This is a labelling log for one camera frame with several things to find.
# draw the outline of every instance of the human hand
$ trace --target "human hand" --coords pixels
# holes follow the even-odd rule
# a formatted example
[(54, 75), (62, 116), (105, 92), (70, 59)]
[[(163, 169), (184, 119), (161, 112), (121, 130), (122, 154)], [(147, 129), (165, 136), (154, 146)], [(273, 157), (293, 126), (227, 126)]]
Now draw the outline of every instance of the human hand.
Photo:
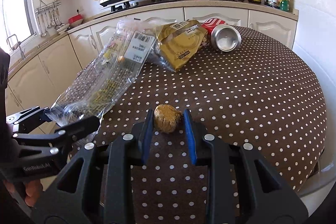
[[(15, 187), (12, 183), (4, 180), (3, 181), (5, 187), (7, 188), (8, 192), (14, 193)], [(43, 192), (43, 185), (41, 184), (40, 180), (33, 180), (28, 183), (25, 183), (26, 186), (26, 198), (25, 202), (28, 206), (33, 207), (40, 197), (41, 193)]]

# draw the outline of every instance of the window frame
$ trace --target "window frame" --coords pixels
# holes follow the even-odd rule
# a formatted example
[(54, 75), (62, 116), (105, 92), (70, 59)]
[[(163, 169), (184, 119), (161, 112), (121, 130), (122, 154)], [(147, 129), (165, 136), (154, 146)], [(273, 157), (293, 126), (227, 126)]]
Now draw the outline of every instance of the window frame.
[[(27, 19), (27, 23), (28, 23), (28, 27), (29, 27), (29, 31), (30, 31), (30, 35), (23, 40), (25, 42), (30, 37), (34, 36), (36, 34), (36, 32), (34, 31), (34, 28), (33, 28), (33, 25), (32, 25), (32, 20), (31, 20), (30, 13), (29, 13), (28, 0), (24, 0), (24, 4), (25, 4), (25, 11), (26, 11), (26, 19)], [(3, 12), (5, 30), (6, 30), (6, 34), (8, 36), (8, 29), (7, 29), (7, 22), (5, 20), (5, 9), (4, 8), (3, 8), (2, 12)]]

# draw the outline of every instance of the window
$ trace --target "window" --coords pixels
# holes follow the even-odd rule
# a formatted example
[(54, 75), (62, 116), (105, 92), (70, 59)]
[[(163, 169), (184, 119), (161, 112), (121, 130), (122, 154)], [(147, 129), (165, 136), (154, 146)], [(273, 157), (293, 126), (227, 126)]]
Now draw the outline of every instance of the window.
[[(9, 52), (10, 47), (6, 38), (16, 34), (19, 41), (23, 42), (32, 36), (34, 31), (28, 11), (27, 0), (1, 0), (0, 13), (0, 47)], [(10, 40), (11, 46), (16, 39)]]

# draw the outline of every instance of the red label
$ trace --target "red label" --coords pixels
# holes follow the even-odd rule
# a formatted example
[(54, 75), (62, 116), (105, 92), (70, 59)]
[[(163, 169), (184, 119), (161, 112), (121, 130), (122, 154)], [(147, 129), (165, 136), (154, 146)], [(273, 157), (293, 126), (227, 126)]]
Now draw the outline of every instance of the red label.
[(205, 28), (209, 32), (209, 34), (211, 34), (213, 29), (220, 24), (227, 24), (227, 23), (219, 18), (210, 18), (202, 24), (202, 27)]

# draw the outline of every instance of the blue gripper pad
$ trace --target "blue gripper pad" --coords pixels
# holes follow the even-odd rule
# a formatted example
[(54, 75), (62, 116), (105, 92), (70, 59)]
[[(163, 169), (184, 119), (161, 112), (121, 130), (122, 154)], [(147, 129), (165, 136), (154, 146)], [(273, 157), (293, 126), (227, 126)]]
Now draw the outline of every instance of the blue gripper pad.
[(151, 149), (151, 142), (152, 142), (152, 138), (153, 138), (153, 130), (154, 130), (154, 126), (153, 126), (153, 110), (149, 109), (147, 116), (146, 116), (146, 120), (144, 122), (144, 127), (142, 130), (145, 130), (144, 133), (144, 138), (142, 141), (142, 163), (146, 164), (148, 157), (149, 157), (149, 151)]
[(183, 119), (184, 119), (184, 131), (186, 133), (187, 140), (188, 140), (188, 150), (189, 150), (191, 163), (193, 165), (195, 165), (196, 160), (197, 160), (197, 156), (196, 156), (196, 146), (195, 146), (194, 132), (193, 132), (193, 127), (192, 127), (192, 124), (194, 122), (193, 122), (193, 119), (190, 115), (189, 109), (184, 110)]

